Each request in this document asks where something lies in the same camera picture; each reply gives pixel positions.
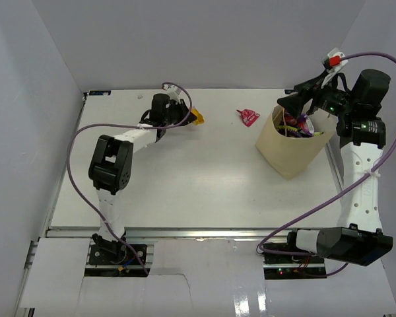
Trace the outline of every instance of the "gray wall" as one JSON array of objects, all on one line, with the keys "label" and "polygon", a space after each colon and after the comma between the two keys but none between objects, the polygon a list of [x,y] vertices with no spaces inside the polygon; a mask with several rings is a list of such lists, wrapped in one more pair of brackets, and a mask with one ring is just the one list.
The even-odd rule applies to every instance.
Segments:
[{"label": "gray wall", "polygon": [[[379,50],[396,57],[396,0],[367,0],[341,48],[347,54]],[[387,125],[387,144],[390,145],[396,137],[396,66],[380,57],[353,59],[345,68],[352,85],[359,72],[367,68],[379,69],[391,76],[391,87],[380,112]],[[383,258],[383,264],[396,300],[396,151],[380,168],[380,173],[380,217],[384,232],[395,239],[393,250]]]},{"label": "gray wall", "polygon": [[284,88],[321,72],[364,0],[32,0],[82,91]]},{"label": "gray wall", "polygon": [[30,0],[0,0],[0,317],[64,167],[82,94]]}]

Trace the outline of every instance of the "yellow object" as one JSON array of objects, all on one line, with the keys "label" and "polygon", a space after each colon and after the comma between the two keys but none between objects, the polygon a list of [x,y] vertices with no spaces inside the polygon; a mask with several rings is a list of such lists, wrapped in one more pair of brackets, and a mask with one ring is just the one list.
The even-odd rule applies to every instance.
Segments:
[{"label": "yellow object", "polygon": [[193,124],[199,125],[205,122],[203,115],[200,114],[197,109],[193,108],[192,113],[195,114],[195,117],[197,117],[197,119],[194,122],[192,122]]}]

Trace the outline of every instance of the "small object on table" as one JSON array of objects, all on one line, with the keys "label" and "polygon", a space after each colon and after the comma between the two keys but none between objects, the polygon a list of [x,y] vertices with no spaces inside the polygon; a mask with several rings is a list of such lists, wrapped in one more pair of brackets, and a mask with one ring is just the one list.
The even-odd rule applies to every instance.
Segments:
[{"label": "small object on table", "polygon": [[243,123],[250,127],[259,117],[259,114],[250,109],[237,110],[240,113]]}]

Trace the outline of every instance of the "red connector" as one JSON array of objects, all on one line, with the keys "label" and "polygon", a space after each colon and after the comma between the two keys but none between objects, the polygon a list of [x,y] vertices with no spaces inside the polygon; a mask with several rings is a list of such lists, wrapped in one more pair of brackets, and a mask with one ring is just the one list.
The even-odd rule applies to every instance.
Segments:
[{"label": "red connector", "polygon": [[336,66],[336,65],[338,65],[338,64],[340,64],[341,63],[341,57],[340,56],[333,56],[331,59],[329,59],[329,64],[330,64],[330,67],[334,67],[334,66]]}]

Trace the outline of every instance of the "tabletop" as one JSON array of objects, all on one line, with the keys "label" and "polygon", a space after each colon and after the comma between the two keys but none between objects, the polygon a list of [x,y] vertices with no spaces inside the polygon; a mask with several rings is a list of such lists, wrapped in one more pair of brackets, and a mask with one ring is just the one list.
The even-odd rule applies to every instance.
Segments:
[{"label": "tabletop", "polygon": [[[88,96],[80,126],[92,123],[136,125],[163,90],[112,90]],[[131,179],[121,193],[121,217],[127,228],[273,229],[323,203],[337,193],[325,151],[307,170],[285,180],[255,147],[280,89],[189,89],[202,125],[168,130],[157,143],[134,154]],[[261,114],[246,127],[236,109]],[[71,164],[75,182],[96,205],[88,178],[97,138],[123,129],[97,127],[82,132]],[[335,202],[296,226],[334,227],[340,213]],[[64,176],[51,228],[98,228],[97,214],[77,195]]]}]

